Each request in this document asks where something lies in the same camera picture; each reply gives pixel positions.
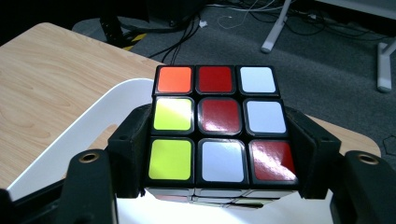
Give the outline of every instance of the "chair leg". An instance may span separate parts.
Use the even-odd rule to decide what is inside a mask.
[[[377,49],[377,88],[382,92],[390,92],[392,89],[390,54],[396,50],[396,38],[390,44],[379,43]]]
[[[291,3],[291,0],[285,1],[285,4],[283,5],[282,10],[280,11],[279,18],[276,20],[270,34],[267,36],[264,43],[262,44],[262,52],[269,53],[269,52],[271,52],[272,48],[274,47],[274,44],[275,44],[277,38],[279,37],[279,34],[282,31],[286,20],[288,19],[286,17],[286,14],[288,13],[290,3]]]

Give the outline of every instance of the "wooden table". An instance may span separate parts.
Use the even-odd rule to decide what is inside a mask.
[[[118,83],[153,78],[159,63],[49,23],[0,48],[0,188],[7,188],[76,118]],[[314,119],[342,152],[380,155],[370,138]],[[104,148],[112,130],[93,147]]]

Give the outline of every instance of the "screw hole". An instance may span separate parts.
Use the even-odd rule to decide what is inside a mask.
[[[359,161],[367,163],[369,165],[379,164],[379,161],[376,158],[369,156],[369,155],[359,154],[358,159],[359,159]]]
[[[79,158],[79,161],[82,163],[90,163],[90,162],[96,161],[97,159],[99,159],[99,154],[90,152],[88,154],[81,156]]]

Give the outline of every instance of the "white cable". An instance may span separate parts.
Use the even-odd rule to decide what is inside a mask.
[[[257,2],[259,2],[259,0],[256,0],[256,1],[253,3],[253,5],[251,5],[251,7],[249,8],[249,10],[251,10],[251,9],[254,7],[254,5],[257,4]],[[235,28],[235,27],[241,26],[242,24],[244,24],[245,19],[247,18],[248,13],[249,13],[249,11],[247,10],[246,13],[245,13],[244,19],[242,19],[242,21],[241,21],[239,24],[236,24],[236,25],[233,25],[233,26],[224,26],[224,25],[221,25],[221,23],[220,23],[220,21],[219,21],[219,20],[222,19],[222,18],[229,18],[229,19],[231,19],[231,18],[232,18],[231,16],[221,16],[221,17],[218,17],[218,25],[221,26],[223,29],[226,29],[226,30],[228,30],[228,29],[233,29],[233,28]]]
[[[259,7],[259,8],[254,8],[252,9],[252,7],[250,7],[249,9],[245,9],[245,8],[237,8],[237,7],[229,7],[229,6],[224,6],[224,5],[218,5],[218,4],[212,4],[212,5],[206,5],[206,7],[227,7],[228,9],[231,10],[235,10],[235,11],[244,11],[244,12],[257,12],[257,11],[271,11],[271,10],[277,10],[280,9],[282,7],[271,7],[268,8],[269,6],[271,6],[273,3],[275,2],[275,0],[272,0],[270,3],[268,3],[267,5],[263,6],[263,7]]]

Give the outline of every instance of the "rubik's cube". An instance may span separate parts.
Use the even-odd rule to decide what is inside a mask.
[[[152,99],[145,186],[156,198],[257,208],[297,190],[272,67],[159,66]]]

